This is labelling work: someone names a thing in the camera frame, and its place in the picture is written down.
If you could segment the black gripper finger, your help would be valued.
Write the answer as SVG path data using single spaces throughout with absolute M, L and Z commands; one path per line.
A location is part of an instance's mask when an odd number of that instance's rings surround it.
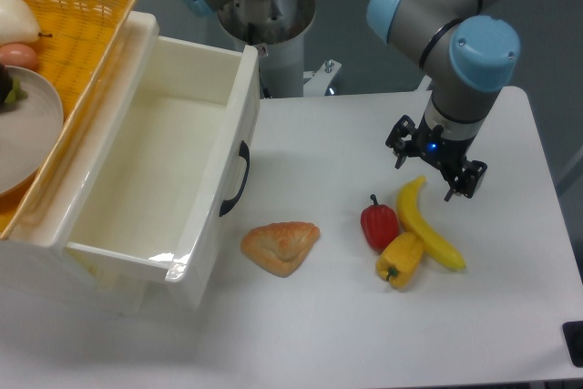
M 409 116 L 403 115 L 393 126 L 385 141 L 385 145 L 396 156 L 395 167 L 397 169 L 403 166 L 407 158 L 416 156 L 415 133 L 415 123 Z
M 444 180 L 449 186 L 444 200 L 449 201 L 454 196 L 471 199 L 479 189 L 487 171 L 487 164 L 479 160 L 465 159 L 459 166 L 447 165 L 443 171 Z

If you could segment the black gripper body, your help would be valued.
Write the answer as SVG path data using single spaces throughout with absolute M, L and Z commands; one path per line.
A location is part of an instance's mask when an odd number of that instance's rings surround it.
M 475 179 L 476 164 L 466 157 L 475 137 L 458 140 L 445 138 L 444 134 L 442 125 L 429 128 L 423 118 L 410 133 L 414 153 L 438 169 L 446 181 Z

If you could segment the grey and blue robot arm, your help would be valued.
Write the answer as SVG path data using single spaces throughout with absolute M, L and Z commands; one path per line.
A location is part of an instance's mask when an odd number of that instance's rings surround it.
M 265 58 L 262 86 L 270 97 L 297 93 L 303 36 L 314 0 L 182 0 L 195 15 L 215 15 L 241 46 Z M 484 15 L 498 0 L 370 0 L 366 22 L 386 44 L 432 80 L 423 117 L 402 117 L 386 141 L 399 162 L 420 158 L 438 169 L 450 195 L 472 197 L 486 164 L 467 151 L 500 91 L 513 76 L 521 46 L 504 21 Z

